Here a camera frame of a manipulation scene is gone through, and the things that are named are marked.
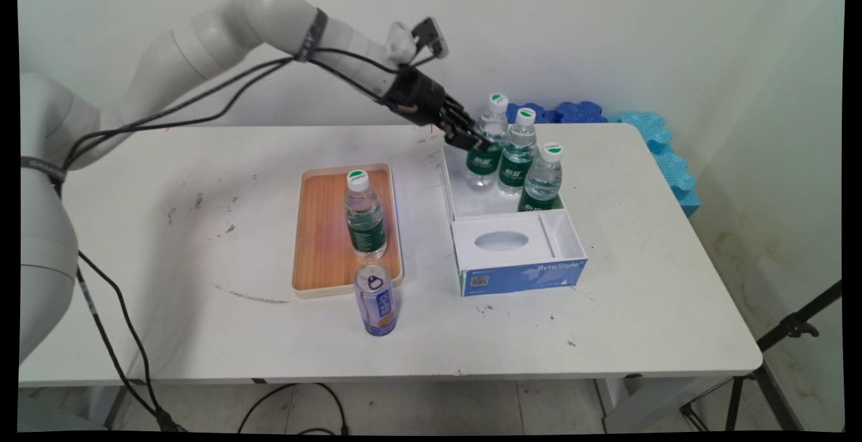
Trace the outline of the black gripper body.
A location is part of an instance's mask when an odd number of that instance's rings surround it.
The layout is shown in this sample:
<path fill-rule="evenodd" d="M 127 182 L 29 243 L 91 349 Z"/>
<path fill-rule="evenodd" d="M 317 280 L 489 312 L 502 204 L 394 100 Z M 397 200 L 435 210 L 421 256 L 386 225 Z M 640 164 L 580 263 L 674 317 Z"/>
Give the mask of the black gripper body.
<path fill-rule="evenodd" d="M 446 92 L 443 86 L 418 68 L 404 65 L 394 77 L 390 89 L 383 95 L 383 105 L 412 125 L 447 124 Z"/>

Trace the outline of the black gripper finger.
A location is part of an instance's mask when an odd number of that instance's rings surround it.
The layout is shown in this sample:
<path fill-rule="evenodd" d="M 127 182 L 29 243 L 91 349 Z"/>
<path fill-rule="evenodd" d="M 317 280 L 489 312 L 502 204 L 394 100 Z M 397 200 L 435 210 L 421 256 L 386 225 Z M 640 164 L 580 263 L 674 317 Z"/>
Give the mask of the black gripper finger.
<path fill-rule="evenodd" d="M 444 140 L 484 140 L 475 119 L 455 99 L 444 99 L 440 108 L 440 129 Z"/>
<path fill-rule="evenodd" d="M 441 119 L 437 128 L 443 132 L 444 142 L 460 150 L 486 151 L 492 147 L 490 141 L 482 132 L 477 131 L 475 122 L 471 119 Z"/>

